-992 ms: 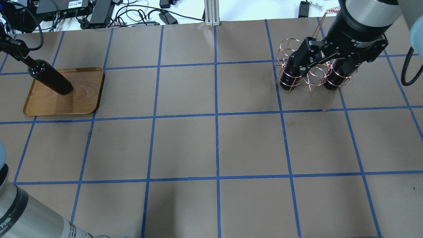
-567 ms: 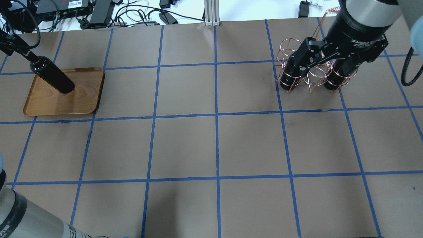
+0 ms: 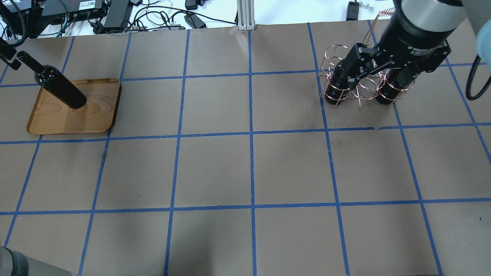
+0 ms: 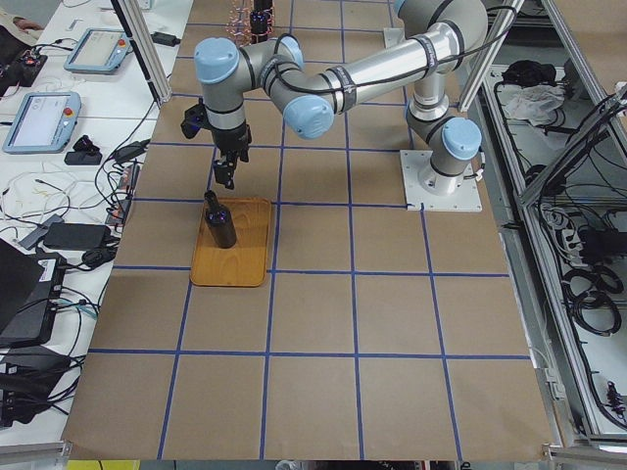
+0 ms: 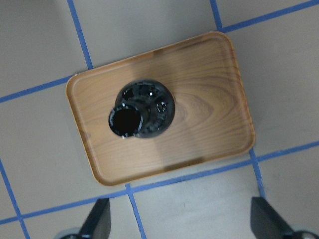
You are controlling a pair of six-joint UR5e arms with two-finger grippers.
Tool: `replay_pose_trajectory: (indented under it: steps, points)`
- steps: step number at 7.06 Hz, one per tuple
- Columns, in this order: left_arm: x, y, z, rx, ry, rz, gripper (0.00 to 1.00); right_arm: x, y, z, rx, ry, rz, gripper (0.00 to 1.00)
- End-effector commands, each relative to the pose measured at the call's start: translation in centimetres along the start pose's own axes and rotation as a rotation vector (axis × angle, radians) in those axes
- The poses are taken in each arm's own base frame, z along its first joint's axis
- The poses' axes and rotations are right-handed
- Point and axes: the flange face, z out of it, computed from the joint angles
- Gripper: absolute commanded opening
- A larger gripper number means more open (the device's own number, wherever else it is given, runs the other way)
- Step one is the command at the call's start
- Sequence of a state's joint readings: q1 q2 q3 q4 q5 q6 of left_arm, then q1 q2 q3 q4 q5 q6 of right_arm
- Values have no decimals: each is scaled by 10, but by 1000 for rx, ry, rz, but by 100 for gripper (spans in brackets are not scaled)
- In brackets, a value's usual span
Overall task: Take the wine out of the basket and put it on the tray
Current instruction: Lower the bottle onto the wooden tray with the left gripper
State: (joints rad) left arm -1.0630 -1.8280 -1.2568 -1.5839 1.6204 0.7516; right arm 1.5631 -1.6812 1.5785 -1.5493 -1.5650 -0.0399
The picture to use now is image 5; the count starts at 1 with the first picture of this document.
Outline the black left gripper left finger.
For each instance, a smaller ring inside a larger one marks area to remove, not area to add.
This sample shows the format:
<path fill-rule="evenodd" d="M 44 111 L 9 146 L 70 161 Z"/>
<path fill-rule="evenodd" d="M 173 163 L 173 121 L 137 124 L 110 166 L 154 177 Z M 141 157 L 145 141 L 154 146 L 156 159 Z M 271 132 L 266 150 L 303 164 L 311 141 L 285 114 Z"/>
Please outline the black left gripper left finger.
<path fill-rule="evenodd" d="M 110 200 L 98 199 L 79 231 L 81 239 L 108 239 L 110 235 Z"/>

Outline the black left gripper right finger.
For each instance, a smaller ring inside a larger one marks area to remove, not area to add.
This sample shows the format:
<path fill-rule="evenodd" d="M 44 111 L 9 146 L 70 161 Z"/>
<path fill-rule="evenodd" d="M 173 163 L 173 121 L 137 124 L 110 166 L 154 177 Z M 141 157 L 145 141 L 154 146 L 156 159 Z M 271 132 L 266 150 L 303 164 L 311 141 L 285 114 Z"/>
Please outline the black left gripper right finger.
<path fill-rule="evenodd" d="M 250 228 L 257 239 L 298 239 L 299 235 L 263 198 L 252 197 Z"/>

